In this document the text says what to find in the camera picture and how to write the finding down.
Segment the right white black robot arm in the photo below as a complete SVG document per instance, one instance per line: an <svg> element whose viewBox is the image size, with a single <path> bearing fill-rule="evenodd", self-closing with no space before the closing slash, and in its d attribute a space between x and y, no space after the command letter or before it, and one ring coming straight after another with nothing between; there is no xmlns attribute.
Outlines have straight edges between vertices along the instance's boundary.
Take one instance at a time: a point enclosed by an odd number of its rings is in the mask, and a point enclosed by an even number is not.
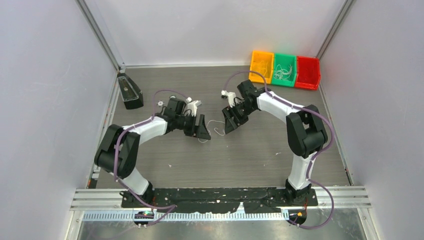
<svg viewBox="0 0 424 240"><path fill-rule="evenodd" d="M221 98L228 101L222 109L225 127L229 134L249 120L254 111L267 112L286 125L287 142L293 152L291 172L285 181L283 200L299 205L311 192L309 180L314 166L313 157L328 141L328 135L315 105L302 106L280 98L267 87L256 88L250 80L241 82L235 92L222 90Z"/></svg>

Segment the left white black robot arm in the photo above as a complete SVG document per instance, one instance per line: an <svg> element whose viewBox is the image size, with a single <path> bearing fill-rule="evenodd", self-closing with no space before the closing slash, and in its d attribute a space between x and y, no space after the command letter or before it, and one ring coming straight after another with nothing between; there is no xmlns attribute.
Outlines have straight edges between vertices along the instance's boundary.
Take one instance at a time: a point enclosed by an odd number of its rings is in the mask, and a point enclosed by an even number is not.
<svg viewBox="0 0 424 240"><path fill-rule="evenodd" d="M123 183L141 207L148 207L153 202L154 190L152 183L136 168L139 146L174 130L181 130L188 137L210 140L205 116L197 114L201 104L200 100L173 97L160 112L142 122L110 125L96 151L94 164Z"/></svg>

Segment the yellow plastic bin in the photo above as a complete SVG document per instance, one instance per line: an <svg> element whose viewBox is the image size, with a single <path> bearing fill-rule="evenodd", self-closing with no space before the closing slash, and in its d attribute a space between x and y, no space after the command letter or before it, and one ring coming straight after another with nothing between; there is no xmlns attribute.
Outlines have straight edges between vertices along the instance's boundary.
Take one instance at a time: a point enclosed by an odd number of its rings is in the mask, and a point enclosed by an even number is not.
<svg viewBox="0 0 424 240"><path fill-rule="evenodd" d="M275 54L253 50L250 61L250 71L260 73L266 80L266 84L271 84L274 73Z"/></svg>

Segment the green plastic bin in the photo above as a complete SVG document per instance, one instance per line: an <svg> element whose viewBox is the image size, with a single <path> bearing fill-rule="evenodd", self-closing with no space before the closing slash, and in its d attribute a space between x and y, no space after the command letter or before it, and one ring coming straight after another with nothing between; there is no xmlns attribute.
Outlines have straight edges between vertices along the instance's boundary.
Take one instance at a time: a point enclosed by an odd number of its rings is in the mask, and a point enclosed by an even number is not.
<svg viewBox="0 0 424 240"><path fill-rule="evenodd" d="M274 54L272 85L294 87L297 78L297 57L291 54Z"/></svg>

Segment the black wedge stand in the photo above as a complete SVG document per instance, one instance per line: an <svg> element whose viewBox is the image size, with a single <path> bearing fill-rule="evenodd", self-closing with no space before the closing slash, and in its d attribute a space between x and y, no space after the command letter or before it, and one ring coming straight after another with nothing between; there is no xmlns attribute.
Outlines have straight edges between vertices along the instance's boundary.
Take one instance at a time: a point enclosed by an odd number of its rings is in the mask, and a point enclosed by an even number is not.
<svg viewBox="0 0 424 240"><path fill-rule="evenodd" d="M117 81L125 108L127 110L142 108L144 99L139 86L126 73L119 73Z"/></svg>

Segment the red plastic bin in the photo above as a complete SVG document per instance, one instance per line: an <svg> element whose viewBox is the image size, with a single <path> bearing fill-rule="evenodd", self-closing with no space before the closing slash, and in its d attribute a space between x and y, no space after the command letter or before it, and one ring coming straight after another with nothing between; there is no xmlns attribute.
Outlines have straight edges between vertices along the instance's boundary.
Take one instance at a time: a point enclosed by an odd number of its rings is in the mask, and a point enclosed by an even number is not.
<svg viewBox="0 0 424 240"><path fill-rule="evenodd" d="M321 81L320 60L314 57L296 57L297 76L294 87L316 91Z"/></svg>

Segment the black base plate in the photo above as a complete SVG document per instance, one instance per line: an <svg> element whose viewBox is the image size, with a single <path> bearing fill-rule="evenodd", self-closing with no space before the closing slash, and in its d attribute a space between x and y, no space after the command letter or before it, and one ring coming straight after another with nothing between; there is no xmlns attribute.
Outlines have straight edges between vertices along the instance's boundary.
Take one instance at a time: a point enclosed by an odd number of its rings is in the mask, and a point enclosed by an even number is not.
<svg viewBox="0 0 424 240"><path fill-rule="evenodd" d="M142 202L165 213L174 205L174 213L234 213L243 207L248 214L278 213L281 207L316 207L314 189L292 198L284 188L277 187L224 187L224 188L149 188L135 197L128 190L119 193L122 208L142 208Z"/></svg>

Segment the aluminium frame rail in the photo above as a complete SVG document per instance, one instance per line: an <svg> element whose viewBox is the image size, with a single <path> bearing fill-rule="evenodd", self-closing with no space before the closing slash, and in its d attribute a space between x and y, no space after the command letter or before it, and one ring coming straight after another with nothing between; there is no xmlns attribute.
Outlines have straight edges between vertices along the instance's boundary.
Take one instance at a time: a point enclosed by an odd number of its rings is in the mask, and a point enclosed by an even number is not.
<svg viewBox="0 0 424 240"><path fill-rule="evenodd" d="M370 209L372 207L363 186L328 186L336 209ZM77 189L70 210L117 210L121 208L123 189Z"/></svg>

